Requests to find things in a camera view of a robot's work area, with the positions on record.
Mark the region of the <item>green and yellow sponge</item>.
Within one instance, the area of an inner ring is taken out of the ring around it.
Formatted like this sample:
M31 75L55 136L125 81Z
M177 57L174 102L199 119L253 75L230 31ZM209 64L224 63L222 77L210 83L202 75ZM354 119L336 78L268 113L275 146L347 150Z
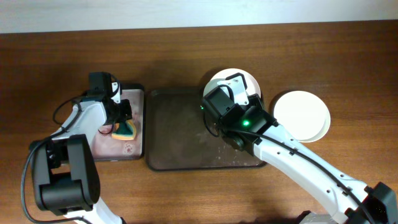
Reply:
M132 141L136 138L137 129L131 119L115 125L115 130L111 133L113 139L121 141Z

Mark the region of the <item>white plate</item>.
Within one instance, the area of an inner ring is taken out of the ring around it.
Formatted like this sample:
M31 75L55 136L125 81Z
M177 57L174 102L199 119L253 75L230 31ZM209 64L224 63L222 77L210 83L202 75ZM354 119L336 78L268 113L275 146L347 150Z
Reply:
M203 96L206 96L207 94L209 94L211 91L220 88L221 90L223 90L227 96L228 95L228 91L225 87L219 87L217 85L218 81L222 81L224 80L226 77L234 75L236 73L242 73L245 77L246 80L246 84L247 84L247 89L246 92L248 94L248 97L251 95L261 95L261 89L258 85L258 82L256 81L256 79L248 72L241 70L241 69L237 69L237 68L227 68L224 69L218 73L216 73L211 80L206 84L204 90L203 90Z
M321 98L307 91L288 91L274 103L272 114L300 142L323 138L331 126L331 114Z

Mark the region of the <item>white plate front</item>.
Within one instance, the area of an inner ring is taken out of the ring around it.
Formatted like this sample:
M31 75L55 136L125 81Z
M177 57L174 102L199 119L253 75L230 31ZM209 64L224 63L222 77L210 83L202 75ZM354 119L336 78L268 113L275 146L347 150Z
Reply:
M331 114L321 98L307 91L288 91L274 103L272 114L300 142L323 138L331 126Z

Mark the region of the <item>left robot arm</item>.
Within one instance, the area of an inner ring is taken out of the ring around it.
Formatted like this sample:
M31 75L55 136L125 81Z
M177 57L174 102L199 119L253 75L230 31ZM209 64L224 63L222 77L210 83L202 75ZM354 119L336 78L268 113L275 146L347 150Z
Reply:
M25 177L32 170L35 203L58 218L55 223L124 223L100 197L100 178L91 144L100 128L119 140L136 137L128 100L114 101L121 93L119 80L108 72L89 74L88 90L71 98L71 115L52 135L30 144L21 177L21 203L28 220L38 221L25 202Z

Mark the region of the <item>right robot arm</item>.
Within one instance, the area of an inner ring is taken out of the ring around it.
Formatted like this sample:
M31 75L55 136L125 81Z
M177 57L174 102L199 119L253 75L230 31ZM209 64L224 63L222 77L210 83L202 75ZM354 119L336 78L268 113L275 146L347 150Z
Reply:
M308 192L335 223L397 223L395 192L375 187L333 167L298 142L253 94L239 105L233 90L221 85L205 93L202 110L218 136L234 149L274 166Z

